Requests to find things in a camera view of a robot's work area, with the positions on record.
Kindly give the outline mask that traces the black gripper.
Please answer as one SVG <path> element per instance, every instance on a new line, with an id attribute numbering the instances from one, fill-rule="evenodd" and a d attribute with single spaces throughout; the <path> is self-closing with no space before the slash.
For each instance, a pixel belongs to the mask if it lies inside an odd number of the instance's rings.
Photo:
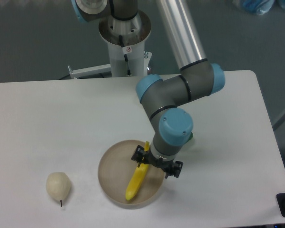
<path id="1" fill-rule="evenodd" d="M 150 147 L 147 150 L 146 146 L 142 147 L 141 145 L 138 145 L 131 157 L 131 160 L 136 161 L 138 166 L 141 164 L 149 164 L 157 168 L 164 169 L 165 179 L 167 179 L 169 176 L 174 176 L 175 178 L 180 176 L 183 162 L 174 162 L 174 158 L 174 155 L 164 155 L 159 152 L 156 147 Z"/>

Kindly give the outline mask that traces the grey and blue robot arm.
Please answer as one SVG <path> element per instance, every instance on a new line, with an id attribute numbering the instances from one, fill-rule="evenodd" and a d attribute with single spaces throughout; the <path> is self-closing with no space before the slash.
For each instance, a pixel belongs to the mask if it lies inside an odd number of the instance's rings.
<path id="1" fill-rule="evenodd" d="M 136 93 L 155 131 L 149 149 L 138 146 L 132 160 L 160 168 L 166 176 L 178 177 L 183 163 L 176 154 L 191 138 L 193 121 L 181 105 L 220 91 L 225 85 L 221 67 L 208 62 L 194 22 L 184 0 L 159 0 L 164 22 L 180 75 L 163 80 L 147 72 L 144 43 L 150 35 L 148 16 L 135 0 L 74 0 L 78 20 L 99 20 L 99 32 L 108 45 L 109 64 L 71 71 L 72 78 L 100 73 L 113 77 L 140 76 Z"/>

